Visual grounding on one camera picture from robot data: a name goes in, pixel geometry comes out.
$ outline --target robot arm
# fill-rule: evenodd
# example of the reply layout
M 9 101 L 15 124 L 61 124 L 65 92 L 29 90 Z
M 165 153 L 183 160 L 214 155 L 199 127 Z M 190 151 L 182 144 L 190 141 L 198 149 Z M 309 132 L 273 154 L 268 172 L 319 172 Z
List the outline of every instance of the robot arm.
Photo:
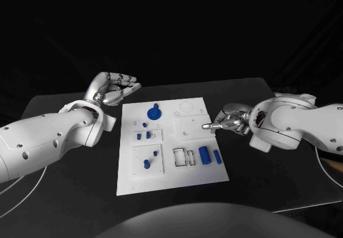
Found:
M 323 151 L 343 154 L 343 106 L 317 108 L 301 98 L 275 97 L 254 108 L 242 104 L 226 104 L 215 122 L 203 129 L 222 128 L 247 135 L 254 133 L 251 146 L 268 152 L 271 146 L 297 149 L 304 138 Z
M 101 104 L 118 105 L 141 87 L 136 81 L 128 75 L 103 72 L 91 82 L 84 100 L 65 105 L 59 113 L 39 115 L 0 128 L 0 183 L 46 167 L 72 148 L 98 143 L 103 131 L 111 131 L 116 123 Z

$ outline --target metallic robotic hand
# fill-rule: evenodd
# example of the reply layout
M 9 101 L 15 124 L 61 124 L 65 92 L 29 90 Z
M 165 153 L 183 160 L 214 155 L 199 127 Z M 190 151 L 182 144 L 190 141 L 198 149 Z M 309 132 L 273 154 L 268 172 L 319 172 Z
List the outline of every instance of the metallic robotic hand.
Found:
M 0 183 L 46 167 L 72 148 L 98 143 L 103 131 L 111 131 L 116 123 L 101 104 L 118 105 L 140 89 L 136 81 L 128 75 L 101 72 L 84 100 L 67 104 L 59 113 L 39 115 L 0 128 Z
M 271 146 L 286 150 L 299 147 L 304 138 L 322 150 L 343 155 L 343 105 L 317 108 L 307 100 L 281 96 L 254 108 L 226 104 L 212 124 L 203 129 L 232 130 L 241 135 L 252 131 L 251 146 L 268 152 Z

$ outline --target circular hole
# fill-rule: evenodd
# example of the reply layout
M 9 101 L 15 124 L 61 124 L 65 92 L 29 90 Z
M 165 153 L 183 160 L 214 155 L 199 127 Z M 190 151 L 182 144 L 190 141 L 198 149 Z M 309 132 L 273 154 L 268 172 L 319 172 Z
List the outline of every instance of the circular hole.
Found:
M 23 156 L 23 159 L 28 160 L 28 159 L 29 159 L 29 152 L 25 151 L 23 154 L 22 154 L 22 156 Z
M 58 146 L 59 146 L 59 141 L 58 141 L 58 140 L 54 140 L 54 141 L 52 141 L 52 144 L 54 144 L 54 147 L 58 148 Z

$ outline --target robotic hand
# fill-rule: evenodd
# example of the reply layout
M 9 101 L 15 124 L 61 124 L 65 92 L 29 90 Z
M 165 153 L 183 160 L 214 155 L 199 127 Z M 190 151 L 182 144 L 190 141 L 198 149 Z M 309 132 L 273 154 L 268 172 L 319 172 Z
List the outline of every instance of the robotic hand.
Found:
M 59 113 L 28 118 L 0 128 L 0 183 L 46 167 L 72 148 L 98 143 L 103 131 L 111 131 L 116 123 L 101 104 L 117 106 L 140 89 L 136 81 L 128 75 L 101 72 L 84 100 L 67 104 Z
M 203 129 L 232 130 L 241 135 L 252 131 L 251 146 L 270 152 L 271 146 L 294 150 L 304 138 L 323 151 L 343 154 L 343 105 L 317 108 L 299 97 L 281 96 L 255 107 L 226 104 L 212 124 Z

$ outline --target blue part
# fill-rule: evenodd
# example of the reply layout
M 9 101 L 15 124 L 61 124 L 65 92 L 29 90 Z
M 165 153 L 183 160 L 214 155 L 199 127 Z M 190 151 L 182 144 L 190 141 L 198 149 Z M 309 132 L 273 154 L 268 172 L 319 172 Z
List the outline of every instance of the blue part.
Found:
M 216 163 L 221 164 L 222 160 L 221 160 L 221 156 L 219 156 L 218 150 L 214 150 L 214 153 L 215 153 L 215 156 L 216 156 Z
M 149 169 L 150 168 L 150 163 L 149 160 L 144 160 L 144 168 Z
M 201 157 L 202 157 L 202 164 L 203 165 L 211 164 L 209 150 L 208 150 L 206 146 L 202 146 L 199 148 L 199 153 L 201 153 Z
M 154 107 L 149 109 L 149 119 L 157 120 L 162 117 L 162 110 L 159 109 L 157 103 L 154 103 Z

